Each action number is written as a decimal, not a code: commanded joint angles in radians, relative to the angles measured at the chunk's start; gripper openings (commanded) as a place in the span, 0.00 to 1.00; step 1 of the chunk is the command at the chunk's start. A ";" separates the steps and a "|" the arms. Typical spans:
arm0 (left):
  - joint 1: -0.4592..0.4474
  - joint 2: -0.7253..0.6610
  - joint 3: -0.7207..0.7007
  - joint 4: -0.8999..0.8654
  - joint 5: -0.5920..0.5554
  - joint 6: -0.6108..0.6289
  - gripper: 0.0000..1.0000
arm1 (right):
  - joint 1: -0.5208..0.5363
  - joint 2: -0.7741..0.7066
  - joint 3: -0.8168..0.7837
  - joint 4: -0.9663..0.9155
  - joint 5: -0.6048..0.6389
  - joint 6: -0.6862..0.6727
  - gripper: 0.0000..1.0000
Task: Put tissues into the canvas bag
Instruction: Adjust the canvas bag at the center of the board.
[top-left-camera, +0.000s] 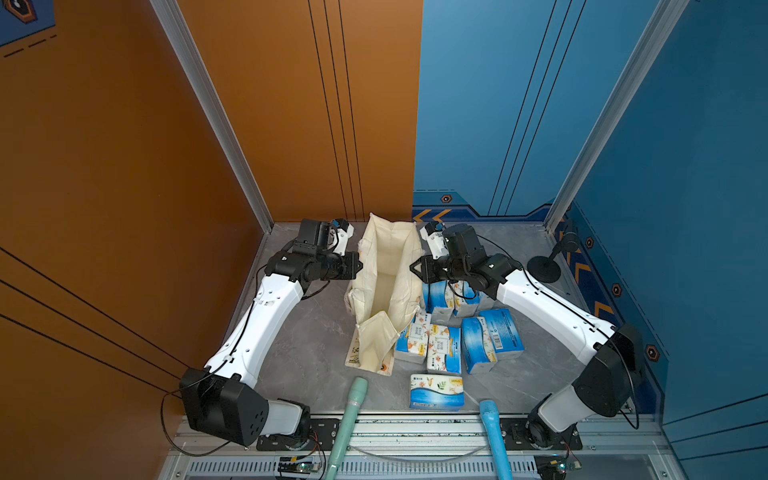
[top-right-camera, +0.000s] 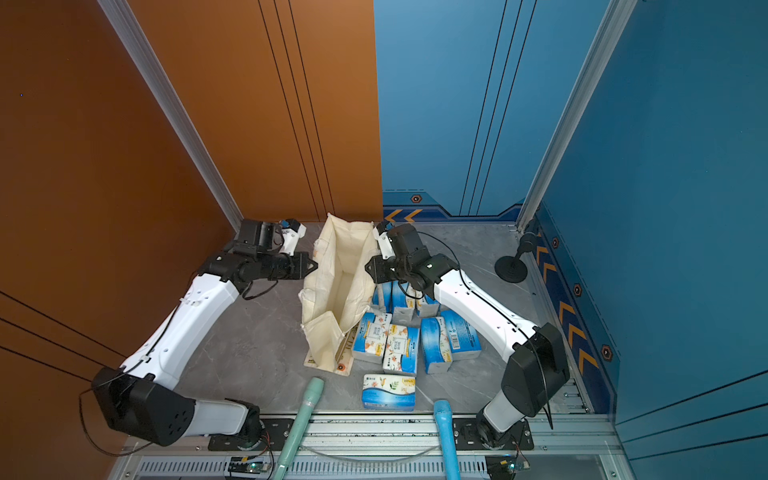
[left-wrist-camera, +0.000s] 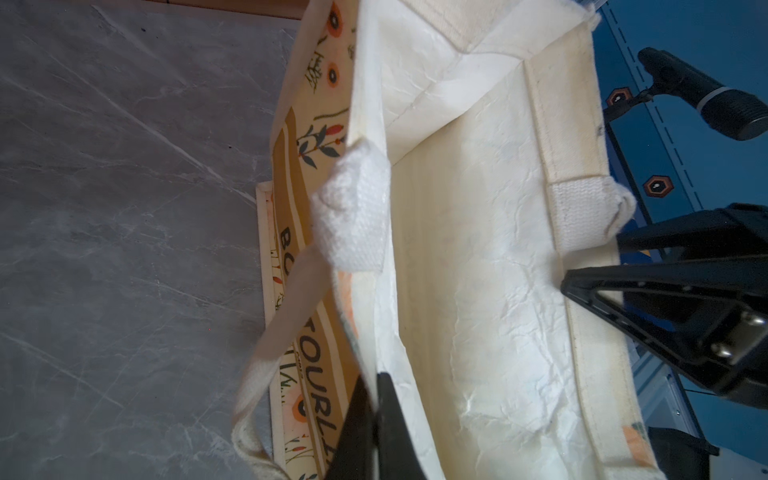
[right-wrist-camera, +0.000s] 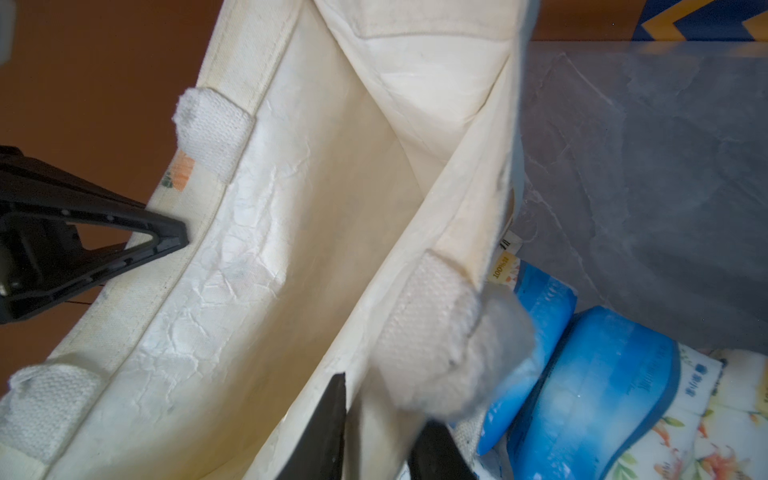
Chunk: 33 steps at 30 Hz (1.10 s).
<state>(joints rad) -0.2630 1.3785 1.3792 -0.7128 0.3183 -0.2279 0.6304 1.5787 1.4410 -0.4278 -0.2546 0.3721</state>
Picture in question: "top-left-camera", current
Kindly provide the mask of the cream floral canvas bag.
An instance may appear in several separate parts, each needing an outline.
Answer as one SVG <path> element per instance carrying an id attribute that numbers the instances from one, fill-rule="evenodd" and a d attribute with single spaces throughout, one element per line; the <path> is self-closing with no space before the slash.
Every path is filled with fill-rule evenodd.
<path id="1" fill-rule="evenodd" d="M 345 293 L 355 319 L 345 365 L 389 377 L 395 344 L 422 304 L 422 281 L 410 270 L 422 240 L 414 223 L 371 214 L 357 253 L 363 268 Z"/>

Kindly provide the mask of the blue white tissue pack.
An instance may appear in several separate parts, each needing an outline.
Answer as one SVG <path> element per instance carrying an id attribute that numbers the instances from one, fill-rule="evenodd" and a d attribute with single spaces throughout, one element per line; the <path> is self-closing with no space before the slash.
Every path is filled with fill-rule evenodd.
<path id="1" fill-rule="evenodd" d="M 412 374 L 409 404 L 415 410 L 461 410 L 465 405 L 463 379 L 452 375 Z"/>

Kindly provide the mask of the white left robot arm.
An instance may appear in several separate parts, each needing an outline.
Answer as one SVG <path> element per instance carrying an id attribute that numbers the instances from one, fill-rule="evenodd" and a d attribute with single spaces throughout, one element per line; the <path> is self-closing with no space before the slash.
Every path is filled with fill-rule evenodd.
<path id="1" fill-rule="evenodd" d="M 363 264 L 347 248 L 354 228 L 345 219 L 304 219 L 297 236 L 264 267 L 256 294 L 231 335 L 202 369 L 188 369 L 179 394 L 191 429 L 249 447 L 276 437 L 302 447 L 310 435 L 310 409 L 268 400 L 256 390 L 260 370 L 291 311 L 315 281 L 353 280 Z"/>

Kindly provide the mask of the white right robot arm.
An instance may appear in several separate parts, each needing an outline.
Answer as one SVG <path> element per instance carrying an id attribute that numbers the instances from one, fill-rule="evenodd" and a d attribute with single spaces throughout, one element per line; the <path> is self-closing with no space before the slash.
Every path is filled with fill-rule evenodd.
<path id="1" fill-rule="evenodd" d="M 632 325 L 620 327 L 574 306 L 534 279 L 505 250 L 487 254 L 468 224 L 442 227 L 429 222 L 419 230 L 427 254 L 411 272 L 423 283 L 465 281 L 476 292 L 523 314 L 563 344 L 584 366 L 568 386 L 546 396 L 529 413 L 531 445 L 550 449 L 562 434 L 593 415 L 606 418 L 636 403 L 645 374 L 642 335 Z"/>

